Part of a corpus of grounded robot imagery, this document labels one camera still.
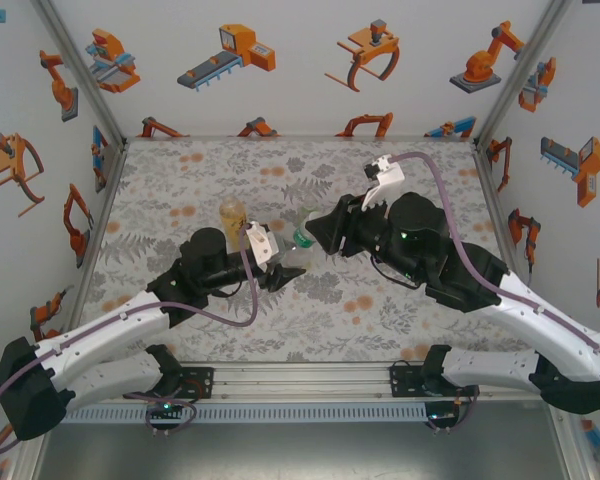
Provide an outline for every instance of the floral tablecloth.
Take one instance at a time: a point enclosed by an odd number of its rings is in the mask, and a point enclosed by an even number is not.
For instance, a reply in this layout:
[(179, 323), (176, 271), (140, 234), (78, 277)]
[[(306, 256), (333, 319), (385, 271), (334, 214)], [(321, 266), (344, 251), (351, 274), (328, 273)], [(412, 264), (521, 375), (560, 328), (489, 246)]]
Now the floral tablecloth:
[[(440, 167), (464, 240), (499, 254), (469, 143), (304, 141), (277, 138), (135, 141), (129, 148), (82, 321), (124, 303), (167, 270), (178, 246), (198, 228), (221, 228), (225, 195), (247, 206), (250, 219), (287, 238), (303, 205), (334, 205), (366, 191), (362, 166), (386, 153), (423, 151)], [(419, 160), (403, 162), (404, 191), (441, 206), (434, 180)], [(182, 361), (389, 361), (423, 359), (447, 343), (478, 350), (515, 350), (522, 343), (471, 315), (438, 306), (424, 288), (409, 291), (370, 268), (367, 254), (350, 259), (317, 252), (306, 274), (275, 293), (259, 292), (260, 314), (249, 328), (194, 316), (130, 350), (165, 343)], [(210, 299), (208, 309), (243, 320), (249, 288)]]

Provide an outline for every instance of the black bracket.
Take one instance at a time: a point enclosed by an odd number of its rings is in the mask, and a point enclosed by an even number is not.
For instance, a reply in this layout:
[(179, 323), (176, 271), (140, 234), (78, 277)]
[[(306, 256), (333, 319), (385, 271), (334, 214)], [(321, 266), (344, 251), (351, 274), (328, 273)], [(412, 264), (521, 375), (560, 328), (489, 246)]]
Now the black bracket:
[(420, 397), (471, 397), (473, 387), (458, 388), (446, 381), (427, 381), (423, 376), (422, 365), (393, 365), (389, 367), (391, 396), (393, 398)]
[(424, 408), (427, 412), (427, 418), (437, 428), (452, 428), (458, 423), (459, 409), (452, 400), (427, 402)]
[(174, 398), (183, 400), (211, 398), (213, 373), (211, 367), (182, 367), (180, 391)]

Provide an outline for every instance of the white wall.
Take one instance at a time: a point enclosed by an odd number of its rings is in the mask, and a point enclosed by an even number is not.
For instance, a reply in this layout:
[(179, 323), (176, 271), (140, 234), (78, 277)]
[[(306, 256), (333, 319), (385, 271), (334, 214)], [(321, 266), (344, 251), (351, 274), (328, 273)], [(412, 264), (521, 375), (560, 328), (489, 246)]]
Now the white wall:
[[(469, 95), (449, 78), (489, 46), (492, 28), (505, 20), (527, 41), (548, 1), (519, 0), (515, 6), (493, 0), (55, 3), (81, 49), (93, 40), (92, 30), (101, 28), (136, 57), (141, 82), (123, 93), (103, 92), (126, 135), (139, 134), (142, 119), (150, 115), (193, 135), (236, 135), (258, 116), (283, 135), (334, 135), (352, 117), (389, 111), (394, 113), (389, 134), (423, 135), (446, 121), (486, 117), (514, 67), (513, 52), (503, 49), (495, 66), (504, 79), (500, 85)], [(351, 54), (336, 42), (377, 18), (400, 38), (393, 74), (381, 82), (358, 73), (360, 93), (325, 77), (329, 72), (346, 78)], [(185, 71), (221, 50), (218, 28), (226, 23), (255, 30), (258, 41), (276, 51), (277, 68), (238, 69), (199, 92), (177, 84)], [(83, 55), (91, 64), (84, 50)], [(387, 55), (376, 59), (373, 68), (381, 71), (385, 60)], [(360, 127), (361, 133), (373, 131), (375, 125)]]
[[(556, 76), (536, 113), (515, 105), (496, 139), (513, 139), (511, 180), (500, 194), (505, 213), (516, 207), (542, 229), (532, 287), (581, 323), (600, 330), (596, 259), (600, 258), (600, 173), (597, 197), (585, 208), (576, 184), (541, 159), (546, 136), (574, 151), (591, 136), (600, 140), (600, 4), (575, 2), (541, 60), (556, 57)], [(502, 162), (493, 170), (500, 181)], [(520, 262), (522, 247), (519, 248)], [(600, 425), (600, 415), (593, 416)]]
[[(0, 24), (0, 132), (17, 132), (29, 140), (45, 169), (29, 184), (45, 200), (21, 218), (18, 213), (29, 200), (14, 182), (0, 187), (1, 357), (4, 346), (15, 338), (24, 335), (33, 342), (32, 306), (44, 305), (69, 284), (80, 284), (82, 270), (76, 269), (62, 222), (69, 183), (78, 187), (96, 221), (104, 192), (96, 195), (94, 189), (91, 138), (98, 122), (83, 92), (78, 117), (63, 123), (51, 92), (51, 76), (41, 67), (38, 54), (41, 49), (58, 53), (53, 41), (29, 2), (0, 0), (0, 7), (7, 12), (6, 23)], [(59, 71), (68, 86), (76, 85), (67, 68), (61, 66)], [(33, 173), (33, 160), (25, 155), (24, 162), (27, 173)], [(81, 230), (87, 227), (78, 208), (72, 219)], [(68, 318), (76, 290), (67, 295), (52, 326), (58, 328)], [(0, 409), (0, 428), (5, 422)]]

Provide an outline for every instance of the yellow liquid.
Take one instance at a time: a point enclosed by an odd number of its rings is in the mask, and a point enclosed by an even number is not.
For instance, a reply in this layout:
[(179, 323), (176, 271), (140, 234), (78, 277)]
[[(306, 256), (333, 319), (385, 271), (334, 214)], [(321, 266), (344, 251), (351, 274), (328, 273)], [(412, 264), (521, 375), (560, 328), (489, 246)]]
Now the yellow liquid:
[[(225, 212), (225, 215), (221, 216), (222, 226), (224, 232), (227, 235), (229, 245), (234, 252), (240, 250), (240, 229), (247, 223), (247, 212)], [(244, 237), (245, 247), (249, 247), (249, 240), (245, 234)]]

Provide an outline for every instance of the plastic bottle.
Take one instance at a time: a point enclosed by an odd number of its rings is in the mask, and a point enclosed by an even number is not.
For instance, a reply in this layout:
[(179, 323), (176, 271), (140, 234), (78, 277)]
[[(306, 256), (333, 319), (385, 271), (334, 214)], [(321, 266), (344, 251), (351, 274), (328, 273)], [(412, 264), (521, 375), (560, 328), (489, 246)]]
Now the plastic bottle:
[(295, 232), (293, 232), (293, 241), (298, 247), (301, 248), (311, 248), (313, 244), (316, 242), (316, 239), (309, 231), (307, 230), (307, 222), (309, 220), (313, 220), (314, 218), (319, 218), (322, 216), (322, 213), (319, 210), (311, 209), (308, 210), (309, 214), (305, 216), (304, 220), (300, 223), (300, 226), (296, 228)]
[(286, 268), (304, 268), (307, 269), (313, 259), (312, 247), (300, 247), (294, 242), (286, 240), (281, 235), (276, 234), (278, 244), (278, 253), (270, 260), (273, 263), (280, 263)]
[[(229, 246), (233, 251), (240, 250), (240, 229), (247, 223), (247, 209), (244, 203), (233, 195), (230, 195), (222, 200), (219, 212)], [(245, 245), (248, 247), (249, 240), (246, 236), (245, 242)]]
[(306, 223), (322, 216), (322, 213), (307, 207), (303, 207), (301, 212), (305, 218), (293, 232), (293, 241), (285, 240), (281, 235), (276, 234), (279, 252), (271, 261), (280, 263), (283, 267), (309, 269), (313, 260), (316, 239), (307, 230)]

